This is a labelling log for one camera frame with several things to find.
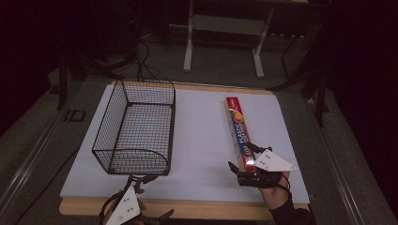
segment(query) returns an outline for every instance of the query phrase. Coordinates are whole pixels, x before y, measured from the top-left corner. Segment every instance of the white tabletop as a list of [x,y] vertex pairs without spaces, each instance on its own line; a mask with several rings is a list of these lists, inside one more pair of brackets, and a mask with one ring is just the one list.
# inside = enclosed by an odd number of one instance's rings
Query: white tabletop
[[[61,191],[63,198],[110,197],[127,182],[126,175],[107,174],[91,152],[107,101],[108,85],[81,149]],[[226,97],[238,97],[253,143],[272,146],[293,165],[290,183],[294,203],[309,203],[281,108],[273,95],[176,90],[176,123],[171,171],[142,185],[146,199],[260,203],[255,187],[240,187],[227,161],[237,163],[226,119]]]

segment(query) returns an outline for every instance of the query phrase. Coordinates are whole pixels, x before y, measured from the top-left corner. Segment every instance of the desk leg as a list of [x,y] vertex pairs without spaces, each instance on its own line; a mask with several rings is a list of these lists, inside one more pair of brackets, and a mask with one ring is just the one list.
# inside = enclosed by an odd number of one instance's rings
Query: desk leg
[[257,78],[259,79],[264,78],[264,71],[263,67],[261,66],[260,52],[261,49],[263,48],[264,40],[266,39],[267,31],[269,29],[269,25],[271,23],[274,10],[275,10],[274,7],[272,7],[269,10],[267,20],[264,22],[263,30],[261,31],[260,41],[257,47],[253,48],[253,61],[254,61],[255,73],[257,74]]
[[185,51],[184,72],[191,71],[192,30],[193,30],[192,21],[193,21],[193,0],[190,0],[190,17],[188,18],[188,44],[187,44],[187,50]]

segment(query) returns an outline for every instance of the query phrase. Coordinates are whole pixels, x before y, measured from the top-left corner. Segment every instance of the black wire mesh basket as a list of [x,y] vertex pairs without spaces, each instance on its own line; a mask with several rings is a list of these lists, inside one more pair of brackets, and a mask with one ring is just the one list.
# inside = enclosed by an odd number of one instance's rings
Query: black wire mesh basket
[[175,117],[176,90],[170,81],[118,80],[92,152],[108,174],[167,175]]

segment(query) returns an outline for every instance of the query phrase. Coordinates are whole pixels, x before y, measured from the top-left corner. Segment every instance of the aluminum foil box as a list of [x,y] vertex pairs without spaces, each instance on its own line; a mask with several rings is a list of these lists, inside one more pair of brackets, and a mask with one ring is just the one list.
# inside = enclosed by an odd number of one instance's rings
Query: aluminum foil box
[[237,154],[237,164],[243,172],[255,172],[255,157],[247,146],[250,142],[248,129],[246,128],[243,111],[240,108],[237,97],[227,97],[225,101],[226,116],[231,130],[232,141]]

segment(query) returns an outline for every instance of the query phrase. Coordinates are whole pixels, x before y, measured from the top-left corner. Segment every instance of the tripod leg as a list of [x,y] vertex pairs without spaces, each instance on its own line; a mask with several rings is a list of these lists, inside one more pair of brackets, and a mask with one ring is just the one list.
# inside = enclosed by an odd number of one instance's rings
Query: tripod leg
[[283,54],[281,56],[281,62],[282,62],[282,68],[283,68],[283,72],[284,72],[284,76],[286,78],[290,78],[289,74],[287,73],[287,69],[286,69],[286,63],[284,62],[284,56],[287,54],[287,52],[290,50],[290,47],[292,47],[293,43],[295,43],[295,41],[297,40],[299,36],[295,36],[293,37],[293,39],[290,41],[289,45],[286,47],[286,49],[283,51]]
[[303,75],[294,76],[292,79],[290,79],[287,82],[283,82],[283,83],[281,83],[279,85],[276,85],[276,86],[273,86],[273,87],[266,87],[266,90],[268,90],[268,91],[281,91],[281,90],[284,90],[284,88],[287,88],[287,87],[289,87],[289,86],[291,86],[291,85],[293,85],[295,83],[298,83],[298,82],[301,82],[301,81],[304,81],[306,79],[309,79],[309,78],[313,77],[313,75],[315,73],[316,73],[316,70],[311,70],[309,72],[306,72]]
[[323,127],[322,112],[325,106],[325,93],[326,93],[327,75],[321,74],[320,84],[318,89],[318,98],[316,100],[315,118],[320,127]]
[[316,70],[314,73],[312,73],[311,77],[308,77],[307,82],[302,87],[301,96],[303,98],[311,98],[314,95],[316,89],[318,89],[320,82],[321,74],[318,70]]

